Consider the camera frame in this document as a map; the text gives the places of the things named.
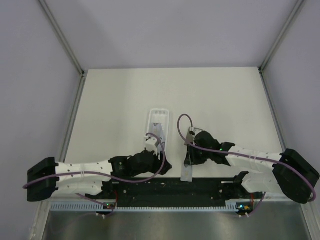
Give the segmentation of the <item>white plastic basket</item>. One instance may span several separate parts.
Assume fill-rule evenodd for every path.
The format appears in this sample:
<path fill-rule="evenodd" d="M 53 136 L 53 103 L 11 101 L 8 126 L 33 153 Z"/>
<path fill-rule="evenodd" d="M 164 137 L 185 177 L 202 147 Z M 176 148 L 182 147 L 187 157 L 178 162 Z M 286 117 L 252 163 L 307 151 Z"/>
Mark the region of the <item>white plastic basket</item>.
<path fill-rule="evenodd" d="M 149 112 L 144 147 L 155 155 L 163 153 L 169 139 L 170 111 L 164 108 L 153 108 Z"/>

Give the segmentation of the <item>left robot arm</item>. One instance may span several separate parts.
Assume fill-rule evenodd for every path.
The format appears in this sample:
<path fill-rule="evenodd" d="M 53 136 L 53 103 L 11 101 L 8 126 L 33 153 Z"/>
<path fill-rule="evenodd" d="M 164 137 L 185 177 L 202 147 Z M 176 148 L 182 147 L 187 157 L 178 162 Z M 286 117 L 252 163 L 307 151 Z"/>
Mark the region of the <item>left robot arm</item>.
<path fill-rule="evenodd" d="M 165 175 L 172 169 L 165 153 L 143 150 L 130 156 L 116 156 L 94 163 L 63 163 L 48 157 L 27 172 L 28 202 L 41 202 L 58 195 L 100 195 L 109 198 L 114 191 L 111 179 L 125 183 L 136 182 L 135 177 L 151 173 Z"/>

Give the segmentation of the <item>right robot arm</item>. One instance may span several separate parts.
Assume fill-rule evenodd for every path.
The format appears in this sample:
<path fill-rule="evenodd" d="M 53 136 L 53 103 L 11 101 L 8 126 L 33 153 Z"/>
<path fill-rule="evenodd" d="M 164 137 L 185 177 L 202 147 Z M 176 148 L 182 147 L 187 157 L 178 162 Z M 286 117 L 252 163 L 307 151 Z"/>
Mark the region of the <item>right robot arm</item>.
<path fill-rule="evenodd" d="M 194 167 L 194 177 L 231 178 L 239 198 L 260 192 L 285 195 L 299 204 L 315 198 L 320 174 L 293 149 L 283 153 L 250 150 L 220 143 L 200 128 L 188 130 L 186 139 L 184 165 Z"/>

